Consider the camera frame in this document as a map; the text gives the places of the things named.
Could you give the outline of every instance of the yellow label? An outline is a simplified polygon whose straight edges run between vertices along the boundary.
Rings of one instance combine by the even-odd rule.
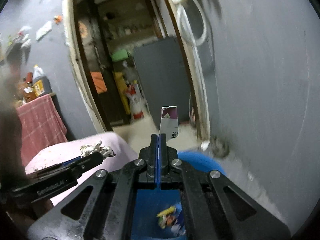
[[[36,97],[44,93],[43,83],[42,80],[38,80],[33,87],[35,88]]]

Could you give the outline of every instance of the red cup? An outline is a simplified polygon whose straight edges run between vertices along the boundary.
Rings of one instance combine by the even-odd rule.
[[[32,82],[32,72],[28,72],[26,76],[26,83]]]

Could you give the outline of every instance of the plastic bottle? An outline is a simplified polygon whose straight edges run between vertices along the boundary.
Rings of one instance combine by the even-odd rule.
[[[34,66],[32,83],[37,97],[52,93],[49,80],[38,65]]]
[[[122,73],[124,74],[127,81],[129,81],[130,84],[133,84],[135,80],[138,79],[138,75],[134,68],[128,67],[127,61],[123,61],[122,66],[124,67],[122,70]]]

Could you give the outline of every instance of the electrical cord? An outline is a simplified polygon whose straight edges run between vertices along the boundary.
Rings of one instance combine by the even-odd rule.
[[[194,44],[196,42],[196,40],[193,35],[191,25],[190,25],[188,18],[186,18],[186,28],[187,28],[188,33],[190,33],[191,42]],[[202,72],[202,68],[201,68],[201,61],[200,61],[200,57],[199,57],[198,48],[196,46],[192,46],[192,50],[193,50],[193,56],[195,58],[196,75],[198,76],[199,86],[202,88],[202,90],[200,90],[201,91],[200,100],[202,100],[202,105],[204,106],[204,109],[205,109],[205,119],[206,120],[202,120],[202,123],[206,125],[207,133],[210,134],[209,107],[208,107],[207,91],[206,91],[206,87],[205,87],[205,83],[204,83],[204,76],[203,76],[203,72]]]
[[[203,22],[203,32],[200,36],[199,39],[192,39],[191,37],[188,37],[187,35],[187,31],[185,30],[185,28],[183,27],[182,21],[181,21],[181,17],[182,15],[184,15],[185,18],[187,17],[185,8],[183,7],[183,5],[180,3],[177,6],[177,25],[178,25],[178,30],[181,34],[181,36],[183,37],[183,39],[186,41],[186,43],[193,45],[193,46],[200,46],[202,43],[204,43],[205,39],[207,38],[207,23],[205,20],[205,13],[201,8],[200,3],[197,0],[193,0],[193,2],[195,3],[197,9],[200,12],[201,15],[201,19]]]

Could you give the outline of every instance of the blue trash bin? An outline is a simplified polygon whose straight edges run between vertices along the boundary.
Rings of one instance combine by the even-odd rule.
[[[224,170],[216,161],[201,153],[178,152],[178,158],[190,163],[197,170],[203,172],[217,170],[225,175]],[[138,190],[133,214],[131,239],[185,240],[185,235],[174,237],[169,228],[161,229],[158,226],[158,218],[156,217],[159,212],[177,203],[180,203],[180,194],[178,190]]]

